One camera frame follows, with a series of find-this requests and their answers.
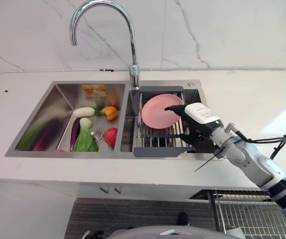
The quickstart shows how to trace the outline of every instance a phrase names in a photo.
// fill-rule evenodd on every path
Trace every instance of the faucet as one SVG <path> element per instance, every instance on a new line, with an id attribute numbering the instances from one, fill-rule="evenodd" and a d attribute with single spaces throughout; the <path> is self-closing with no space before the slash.
<path id="1" fill-rule="evenodd" d="M 133 87 L 138 88 L 139 83 L 139 68 L 136 60 L 136 51 L 135 51 L 135 37 L 134 37 L 134 26 L 132 23 L 131 18 L 129 17 L 128 13 L 124 8 L 122 8 L 119 4 L 110 1 L 110 0 L 90 0 L 86 1 L 82 5 L 80 5 L 74 12 L 71 22 L 70 22 L 70 43 L 73 46 L 77 45 L 76 40 L 76 27 L 78 24 L 78 21 L 80 20 L 80 17 L 85 13 L 88 9 L 95 7 L 95 6 L 108 6 L 115 10 L 117 10 L 126 20 L 128 29 L 129 29 L 129 35 L 131 40 L 131 48 L 132 48 L 132 58 L 133 63 L 131 65 L 128 65 L 128 72 L 130 76 L 130 82 Z"/>

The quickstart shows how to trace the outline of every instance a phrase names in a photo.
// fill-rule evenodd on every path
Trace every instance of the metal rack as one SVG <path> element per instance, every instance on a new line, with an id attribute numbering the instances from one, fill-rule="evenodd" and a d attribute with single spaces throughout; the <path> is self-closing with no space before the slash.
<path id="1" fill-rule="evenodd" d="M 182 99 L 184 102 L 183 93 L 173 94 Z M 180 134 L 189 133 L 189 129 L 183 124 L 182 120 L 179 119 L 171 127 L 165 129 L 154 129 L 148 127 L 142 120 L 142 109 L 149 98 L 145 99 L 143 92 L 140 93 L 139 100 L 139 114 L 137 118 L 137 143 L 136 147 L 191 147 L 191 145 L 185 143 L 181 138 Z"/>
<path id="2" fill-rule="evenodd" d="M 286 239 L 286 218 L 262 191 L 213 190 L 220 230 L 241 228 L 247 239 Z"/>

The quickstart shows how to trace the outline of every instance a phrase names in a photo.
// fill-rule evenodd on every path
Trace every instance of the drain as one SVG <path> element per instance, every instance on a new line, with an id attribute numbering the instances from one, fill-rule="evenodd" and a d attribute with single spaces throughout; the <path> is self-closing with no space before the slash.
<path id="1" fill-rule="evenodd" d="M 103 138 L 104 130 L 101 128 L 90 128 L 90 133 L 95 142 L 97 143 Z"/>

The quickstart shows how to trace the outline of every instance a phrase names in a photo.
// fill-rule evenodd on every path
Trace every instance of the countertop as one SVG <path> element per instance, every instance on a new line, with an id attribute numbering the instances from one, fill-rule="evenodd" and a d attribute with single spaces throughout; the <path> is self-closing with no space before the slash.
<path id="1" fill-rule="evenodd" d="M 127 72 L 0 73 L 0 179 L 254 187 L 228 160 L 69 159 L 5 157 L 52 81 L 127 80 Z M 286 71 L 146 71 L 141 80 L 199 79 L 208 106 L 247 137 L 286 134 Z M 275 145 L 258 145 L 270 155 Z M 286 146 L 275 162 L 286 171 Z"/>

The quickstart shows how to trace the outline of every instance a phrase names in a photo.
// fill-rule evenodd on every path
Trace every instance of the cabinet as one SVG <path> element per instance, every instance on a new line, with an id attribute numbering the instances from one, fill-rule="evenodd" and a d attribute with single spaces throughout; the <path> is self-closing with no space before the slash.
<path id="1" fill-rule="evenodd" d="M 79 198 L 185 201 L 201 187 L 177 185 L 38 182 L 40 186 Z"/>

